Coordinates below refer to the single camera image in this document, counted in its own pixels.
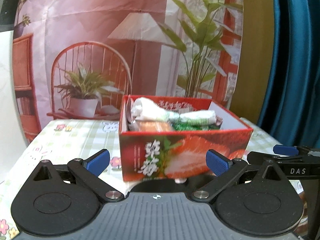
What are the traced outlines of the printed living room backdrop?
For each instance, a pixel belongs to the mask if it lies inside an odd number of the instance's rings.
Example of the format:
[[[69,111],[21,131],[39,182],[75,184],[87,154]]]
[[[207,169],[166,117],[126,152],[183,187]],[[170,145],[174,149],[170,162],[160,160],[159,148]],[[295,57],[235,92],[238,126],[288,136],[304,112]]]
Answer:
[[[12,68],[23,133],[116,120],[124,95],[235,91],[243,0],[18,0]]]

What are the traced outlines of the blue curtain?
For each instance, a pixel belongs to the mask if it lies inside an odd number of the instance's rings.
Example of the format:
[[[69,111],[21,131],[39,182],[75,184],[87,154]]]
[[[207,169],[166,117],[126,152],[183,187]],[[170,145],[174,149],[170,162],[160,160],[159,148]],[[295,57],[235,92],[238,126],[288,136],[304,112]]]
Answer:
[[[319,0],[273,0],[274,42],[258,126],[287,146],[319,147]]]

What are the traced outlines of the green checkered tablecloth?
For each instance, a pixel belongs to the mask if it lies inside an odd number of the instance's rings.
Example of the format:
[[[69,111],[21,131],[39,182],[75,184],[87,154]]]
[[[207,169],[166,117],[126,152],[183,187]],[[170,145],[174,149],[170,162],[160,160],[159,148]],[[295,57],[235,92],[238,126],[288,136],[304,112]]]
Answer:
[[[117,121],[51,121],[30,143],[13,167],[1,176],[1,239],[18,234],[10,207],[17,192],[39,161],[66,164],[73,158],[86,159],[105,148],[111,163],[100,178],[127,193],[135,185],[124,182],[120,165]]]

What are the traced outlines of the white green wrapped packet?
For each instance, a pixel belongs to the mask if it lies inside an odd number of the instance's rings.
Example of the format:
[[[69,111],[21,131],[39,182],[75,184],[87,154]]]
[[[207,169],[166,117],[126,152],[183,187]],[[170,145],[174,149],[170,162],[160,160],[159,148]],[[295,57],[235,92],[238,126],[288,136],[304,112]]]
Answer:
[[[200,110],[185,113],[170,112],[169,121],[197,126],[212,125],[216,124],[216,113],[214,110]]]

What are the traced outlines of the green plastic packet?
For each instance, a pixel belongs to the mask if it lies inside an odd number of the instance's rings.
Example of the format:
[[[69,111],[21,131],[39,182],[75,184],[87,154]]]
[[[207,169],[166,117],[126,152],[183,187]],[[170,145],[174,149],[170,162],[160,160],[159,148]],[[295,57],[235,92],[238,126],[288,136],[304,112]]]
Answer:
[[[189,125],[181,122],[172,123],[172,127],[175,131],[211,131],[219,130],[220,126],[217,125]]]

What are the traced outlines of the orange packet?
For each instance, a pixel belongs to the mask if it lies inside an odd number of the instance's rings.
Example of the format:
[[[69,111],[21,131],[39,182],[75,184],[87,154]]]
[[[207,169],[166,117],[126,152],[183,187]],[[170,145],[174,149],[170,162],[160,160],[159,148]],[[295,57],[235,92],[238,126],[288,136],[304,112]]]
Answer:
[[[170,132],[173,131],[171,124],[161,121],[138,121],[140,132]]]

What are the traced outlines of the red strawberry cardboard box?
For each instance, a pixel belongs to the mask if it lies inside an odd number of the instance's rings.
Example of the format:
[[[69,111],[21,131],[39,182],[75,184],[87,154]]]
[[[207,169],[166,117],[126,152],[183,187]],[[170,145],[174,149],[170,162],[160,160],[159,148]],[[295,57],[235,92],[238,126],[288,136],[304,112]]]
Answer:
[[[208,172],[206,153],[214,149],[230,158],[242,158],[253,129],[236,115],[210,99],[150,96],[171,111],[214,110],[222,119],[219,129],[208,131],[131,131],[127,121],[128,102],[136,95],[123,96],[120,109],[119,144],[124,181],[188,178]]]

